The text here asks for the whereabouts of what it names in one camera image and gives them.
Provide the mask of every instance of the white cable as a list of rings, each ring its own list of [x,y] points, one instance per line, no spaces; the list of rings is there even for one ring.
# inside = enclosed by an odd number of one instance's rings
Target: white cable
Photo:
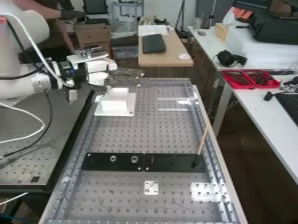
[[[6,201],[0,202],[0,205],[3,205],[3,204],[6,204],[7,202],[14,201],[17,198],[25,196],[27,193],[29,193],[29,192],[25,192],[25,193],[17,195],[14,198],[10,198],[10,199],[7,199]]]
[[[19,138],[13,138],[13,139],[9,139],[9,140],[0,141],[0,144],[7,143],[7,142],[19,141],[19,140],[23,140],[26,138],[30,138],[30,137],[33,137],[35,134],[38,134],[43,130],[43,128],[45,128],[43,121],[34,114],[31,114],[29,111],[22,110],[22,109],[19,109],[17,107],[7,106],[3,103],[0,103],[0,106],[7,108],[10,110],[15,110],[15,111],[19,111],[19,112],[27,114],[30,117],[33,117],[41,123],[41,128],[37,131],[34,131],[31,134],[29,134],[29,135],[26,135],[23,137],[19,137]]]
[[[23,31],[26,37],[27,37],[27,40],[29,40],[29,42],[30,42],[30,44],[31,44],[31,47],[34,48],[34,51],[35,51],[35,53],[37,53],[37,55],[38,55],[38,58],[39,58],[41,62],[43,63],[43,66],[45,66],[45,68],[47,69],[50,75],[55,78],[55,80],[57,80],[58,82],[61,82],[61,83],[63,84],[63,86],[66,86],[66,87],[73,87],[73,85],[70,85],[70,84],[67,84],[66,82],[63,82],[63,80],[62,80],[62,79],[58,77],[58,75],[53,72],[53,70],[51,70],[51,68],[50,68],[50,66],[49,66],[49,64],[47,64],[47,62],[46,62],[46,60],[45,60],[42,54],[41,54],[41,52],[39,52],[39,49],[38,49],[38,47],[37,47],[37,45],[35,45],[35,43],[34,43],[34,40],[33,40],[33,38],[30,37],[30,34],[29,34],[29,32],[27,32],[27,30],[26,30],[26,28],[25,28],[25,25],[23,25],[22,22],[21,22],[21,20],[19,20],[13,14],[9,14],[9,13],[1,13],[0,15],[1,15],[1,16],[11,16],[11,17],[15,19],[15,21],[18,22],[18,24],[19,24],[19,26],[21,26],[21,29],[22,29],[22,31]]]

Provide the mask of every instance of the white block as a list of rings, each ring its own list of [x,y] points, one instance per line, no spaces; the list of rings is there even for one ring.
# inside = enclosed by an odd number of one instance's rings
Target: white block
[[[101,99],[102,111],[127,111],[127,88],[114,88]]]

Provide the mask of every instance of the red container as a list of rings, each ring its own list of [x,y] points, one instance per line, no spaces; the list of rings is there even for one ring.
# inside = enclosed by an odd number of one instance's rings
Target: red container
[[[222,71],[222,78],[232,89],[255,89],[255,83],[242,71]]]
[[[264,71],[244,71],[244,75],[252,80],[259,89],[279,88],[279,82]]]

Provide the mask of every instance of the floor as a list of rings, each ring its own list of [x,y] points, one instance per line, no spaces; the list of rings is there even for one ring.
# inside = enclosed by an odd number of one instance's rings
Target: floor
[[[147,77],[190,78],[207,105],[214,70],[196,47],[190,53],[192,68],[143,71]],[[118,65],[138,67],[135,59]],[[248,223],[298,224],[298,186],[239,104],[226,112],[218,142]]]

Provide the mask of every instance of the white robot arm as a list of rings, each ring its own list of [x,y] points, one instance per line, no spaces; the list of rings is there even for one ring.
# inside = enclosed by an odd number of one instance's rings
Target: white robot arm
[[[99,48],[83,49],[62,63],[42,57],[37,43],[49,36],[42,16],[21,11],[9,0],[0,2],[0,100],[29,96],[45,90],[66,88],[69,100],[75,100],[75,89],[86,82],[103,85],[107,71],[115,63]],[[19,64],[17,53],[33,47],[42,64]]]

